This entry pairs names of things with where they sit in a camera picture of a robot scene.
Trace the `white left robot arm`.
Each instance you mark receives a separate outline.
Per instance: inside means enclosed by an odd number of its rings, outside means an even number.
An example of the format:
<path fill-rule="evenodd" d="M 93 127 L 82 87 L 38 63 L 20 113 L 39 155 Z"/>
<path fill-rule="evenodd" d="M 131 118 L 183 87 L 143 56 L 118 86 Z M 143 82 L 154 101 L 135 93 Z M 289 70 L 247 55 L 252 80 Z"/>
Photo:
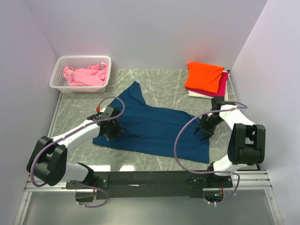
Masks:
<path fill-rule="evenodd" d="M 82 188 L 96 185 L 94 171 L 83 163 L 68 163 L 68 154 L 96 137 L 104 136 L 107 140 L 111 140 L 121 135 L 123 130 L 118 117 L 123 112 L 109 105 L 104 111 L 89 116 L 69 132 L 53 138 L 40 137 L 26 166 L 31 182 L 38 186 L 34 181 L 38 178 L 44 185 L 49 186 L 64 180 L 77 181 Z"/>

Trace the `navy blue t shirt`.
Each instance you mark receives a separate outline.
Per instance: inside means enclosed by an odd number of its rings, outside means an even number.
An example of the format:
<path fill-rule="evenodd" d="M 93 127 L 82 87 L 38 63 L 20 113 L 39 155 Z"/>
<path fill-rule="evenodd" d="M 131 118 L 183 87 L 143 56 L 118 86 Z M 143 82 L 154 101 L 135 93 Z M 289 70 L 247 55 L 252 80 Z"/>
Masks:
<path fill-rule="evenodd" d="M 200 119 L 188 125 L 174 145 L 178 133 L 193 116 L 180 110 L 147 105 L 138 82 L 133 82 L 110 105 L 125 110 L 118 118 L 124 133 L 113 140 L 104 136 L 94 138 L 94 145 L 163 157 L 176 155 L 201 163 L 210 161 L 209 140 L 200 139 L 203 131 L 194 135 Z"/>

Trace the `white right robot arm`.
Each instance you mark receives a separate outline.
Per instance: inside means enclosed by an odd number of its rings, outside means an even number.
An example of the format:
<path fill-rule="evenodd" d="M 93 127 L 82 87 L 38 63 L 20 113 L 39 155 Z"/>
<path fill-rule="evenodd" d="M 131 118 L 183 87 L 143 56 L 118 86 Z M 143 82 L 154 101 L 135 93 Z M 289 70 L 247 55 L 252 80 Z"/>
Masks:
<path fill-rule="evenodd" d="M 195 134 L 203 131 L 201 140 L 211 138 L 216 127 L 223 121 L 231 129 L 227 154 L 208 167 L 207 173 L 199 174 L 196 178 L 211 187 L 218 186 L 227 176 L 243 167 L 261 164 L 265 158 L 266 128 L 248 119 L 240 110 L 247 106 L 226 101 L 217 96 L 211 100 L 211 110 L 199 115 L 200 122 Z"/>

